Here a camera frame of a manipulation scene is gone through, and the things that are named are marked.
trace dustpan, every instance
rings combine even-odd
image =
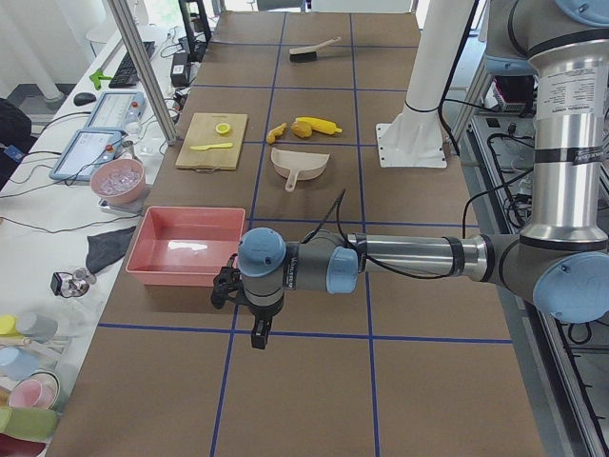
[[[275,171],[284,178],[285,190],[294,191],[297,181],[315,179],[325,170],[330,154],[314,154],[311,152],[296,152],[273,148],[270,160]]]

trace computer mouse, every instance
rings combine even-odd
[[[77,107],[82,107],[83,105],[86,105],[87,103],[92,103],[95,100],[97,100],[97,97],[94,93],[91,92],[79,92],[74,95],[74,105],[76,105]]]

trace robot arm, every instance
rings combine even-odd
[[[531,222],[519,235],[468,240],[320,231],[308,243],[286,243],[256,228],[240,243],[239,268],[232,261],[223,268],[212,295],[217,308],[226,300],[249,307],[256,318],[252,346],[265,347],[286,289],[348,293],[358,273],[379,269],[492,282],[565,322],[588,322],[609,310],[607,235],[596,224],[609,3],[493,0],[490,8],[491,63],[506,74],[526,59],[539,76]],[[420,48],[417,60],[435,51]]]

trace black keyboard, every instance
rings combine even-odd
[[[146,49],[149,59],[154,53],[154,42],[145,41],[144,48]],[[133,65],[131,56],[129,53],[126,53],[121,61],[121,65],[118,66],[118,70],[114,73],[114,77],[108,86],[112,89],[132,88],[139,80],[140,78],[137,77],[137,70],[135,69],[135,65]]]

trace cutting board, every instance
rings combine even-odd
[[[226,135],[216,132],[221,122],[230,124]],[[241,144],[246,134],[247,114],[196,112],[190,121],[178,159],[177,169],[237,169]],[[192,150],[191,146],[232,143],[228,149]]]

